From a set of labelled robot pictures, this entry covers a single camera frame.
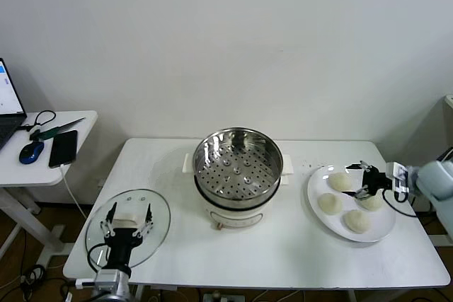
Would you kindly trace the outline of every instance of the white wall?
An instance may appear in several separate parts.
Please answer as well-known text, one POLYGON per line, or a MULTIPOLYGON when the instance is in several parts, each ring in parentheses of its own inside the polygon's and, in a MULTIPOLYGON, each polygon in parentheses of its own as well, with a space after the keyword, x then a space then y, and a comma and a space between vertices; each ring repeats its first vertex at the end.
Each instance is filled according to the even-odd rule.
POLYGON ((240 125, 398 158, 453 92, 452 0, 0 0, 0 32, 29 110, 98 111, 85 202, 128 137, 240 125))

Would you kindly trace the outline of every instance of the smartphone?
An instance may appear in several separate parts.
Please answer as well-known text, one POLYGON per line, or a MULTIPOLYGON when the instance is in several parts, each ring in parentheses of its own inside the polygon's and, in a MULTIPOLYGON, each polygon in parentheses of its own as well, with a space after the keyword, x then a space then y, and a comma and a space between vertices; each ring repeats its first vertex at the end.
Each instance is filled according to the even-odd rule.
POLYGON ((77 130, 71 130, 54 137, 50 152, 49 167, 70 164, 76 160, 77 130))

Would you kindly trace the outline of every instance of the glass lid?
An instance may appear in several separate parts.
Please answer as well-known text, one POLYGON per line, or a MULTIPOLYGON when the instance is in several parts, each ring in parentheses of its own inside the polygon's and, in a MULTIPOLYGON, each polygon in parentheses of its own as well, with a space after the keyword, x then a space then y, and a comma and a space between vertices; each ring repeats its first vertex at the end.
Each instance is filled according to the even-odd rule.
MULTIPOLYGON (((129 267, 133 268, 150 258, 165 240, 170 228, 170 207, 161 194, 148 189, 129 190, 110 198, 93 215, 86 229, 87 253, 94 245, 104 243, 101 222, 105 221, 107 213, 115 203, 117 204, 113 225, 127 227, 144 225, 148 206, 151 207, 153 225, 149 233, 144 235, 143 243, 132 250, 129 267)), ((104 267, 107 264, 108 253, 107 245, 94 249, 91 252, 92 262, 98 267, 104 267)))

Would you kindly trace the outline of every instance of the white side table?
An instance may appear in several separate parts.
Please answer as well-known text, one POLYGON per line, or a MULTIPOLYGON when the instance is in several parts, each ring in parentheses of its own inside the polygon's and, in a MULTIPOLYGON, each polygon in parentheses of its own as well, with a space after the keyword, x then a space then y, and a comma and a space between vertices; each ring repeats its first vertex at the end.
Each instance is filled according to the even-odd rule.
MULTIPOLYGON (((96 111, 56 113, 55 119, 44 125, 42 131, 85 117, 71 128, 78 131, 77 151, 79 151, 97 120, 98 114, 96 111)), ((38 112, 28 113, 24 124, 33 124, 37 114, 38 112)), ((17 131, 0 150, 0 209, 17 222, 16 227, 0 248, 0 258, 20 229, 24 228, 45 246, 37 263, 46 267, 53 255, 68 255, 73 243, 63 243, 59 239, 64 230, 63 225, 57 225, 52 231, 49 231, 32 215, 32 213, 39 213, 40 208, 24 187, 55 185, 63 179, 63 175, 59 168, 51 169, 48 166, 52 148, 51 139, 44 141, 44 150, 36 162, 28 165, 19 162, 19 153, 26 144, 30 143, 29 136, 30 134, 26 131, 17 131)), ((69 167, 70 165, 63 167, 64 174, 69 167)))

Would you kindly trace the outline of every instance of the white table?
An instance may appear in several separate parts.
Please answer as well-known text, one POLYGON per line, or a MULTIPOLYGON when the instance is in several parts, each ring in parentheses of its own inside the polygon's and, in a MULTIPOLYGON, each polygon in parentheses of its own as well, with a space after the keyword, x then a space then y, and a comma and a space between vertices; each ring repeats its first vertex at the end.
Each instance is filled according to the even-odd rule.
MULTIPOLYGON (((417 219, 398 215, 388 237, 364 244, 337 236, 311 211, 306 187, 318 167, 363 160, 384 169, 373 143, 277 141, 292 158, 289 185, 272 198, 265 220, 218 231, 203 211, 193 177, 181 172, 185 154, 198 142, 128 140, 99 194, 90 216, 112 196, 131 189, 156 190, 170 205, 167 238, 153 257, 132 269, 130 283, 255 289, 404 289, 449 283, 417 219)), ((66 277, 93 277, 86 262, 86 227, 64 266, 66 277)))
MULTIPOLYGON (((71 130, 78 131, 77 151, 79 151, 98 118, 98 114, 96 111, 67 111, 56 113, 57 116, 55 119, 42 126, 41 131, 46 131, 85 117, 84 120, 71 128, 71 130)), ((37 112, 28 113, 27 119, 23 124, 32 125, 37 114, 37 112)), ((32 212, 34 214, 39 213, 40 208, 34 203, 24 187, 55 185, 63 179, 62 171, 65 174, 70 165, 65 165, 62 171, 59 168, 49 168, 52 139, 44 141, 44 150, 36 162, 28 165, 20 163, 18 159, 19 153, 30 142, 29 132, 17 131, 5 146, 0 149, 0 209, 18 223, 1 246, 0 258, 22 227, 45 246, 38 263, 47 266, 52 255, 69 254, 72 243, 63 243, 59 239, 64 226, 55 226, 51 232, 31 214, 32 212)))

